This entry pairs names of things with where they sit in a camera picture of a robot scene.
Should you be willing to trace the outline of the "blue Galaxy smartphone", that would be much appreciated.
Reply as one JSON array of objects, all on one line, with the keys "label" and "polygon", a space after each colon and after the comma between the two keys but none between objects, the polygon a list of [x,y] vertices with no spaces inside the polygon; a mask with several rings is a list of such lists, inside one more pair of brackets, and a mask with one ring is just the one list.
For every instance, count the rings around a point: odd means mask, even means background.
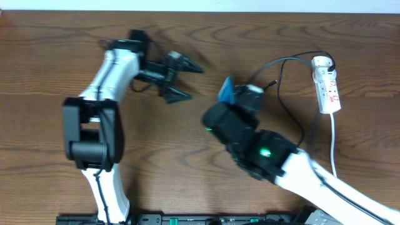
[{"label": "blue Galaxy smartphone", "polygon": [[230,76],[228,76],[222,84],[217,95],[217,100],[219,103],[235,103],[234,85]]}]

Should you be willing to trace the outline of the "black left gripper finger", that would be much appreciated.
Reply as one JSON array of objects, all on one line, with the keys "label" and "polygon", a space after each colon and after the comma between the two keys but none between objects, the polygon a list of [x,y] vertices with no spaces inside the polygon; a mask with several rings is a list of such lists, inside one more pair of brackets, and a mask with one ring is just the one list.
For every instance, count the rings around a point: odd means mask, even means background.
[{"label": "black left gripper finger", "polygon": [[204,73],[204,69],[186,55],[182,57],[181,71],[189,73]]},{"label": "black left gripper finger", "polygon": [[176,103],[179,101],[191,100],[192,96],[184,91],[180,91],[173,87],[168,87],[165,92],[165,100],[167,104]]}]

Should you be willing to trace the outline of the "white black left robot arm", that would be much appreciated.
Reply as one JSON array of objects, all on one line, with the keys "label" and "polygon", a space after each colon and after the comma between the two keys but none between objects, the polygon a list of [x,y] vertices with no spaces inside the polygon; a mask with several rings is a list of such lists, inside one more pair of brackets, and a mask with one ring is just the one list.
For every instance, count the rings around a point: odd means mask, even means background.
[{"label": "white black left robot arm", "polygon": [[58,216],[56,224],[130,224],[131,203],[126,196],[119,163],[124,152],[124,131],[119,105],[134,80],[157,86],[168,104],[189,100],[176,89],[178,73],[203,73],[190,57],[169,51],[160,61],[148,59],[154,41],[140,29],[127,39],[104,40],[104,61],[91,84],[62,104],[66,157],[87,179],[97,214]]}]

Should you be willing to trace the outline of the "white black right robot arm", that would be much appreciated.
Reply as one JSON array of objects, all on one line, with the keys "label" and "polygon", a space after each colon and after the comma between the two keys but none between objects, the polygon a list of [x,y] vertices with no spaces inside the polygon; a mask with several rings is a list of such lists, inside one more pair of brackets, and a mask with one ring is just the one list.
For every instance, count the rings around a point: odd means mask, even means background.
[{"label": "white black right robot arm", "polygon": [[256,113],[219,102],[205,112],[202,123],[250,176],[303,197],[341,224],[399,224],[399,211],[333,176],[282,134],[258,130]]}]

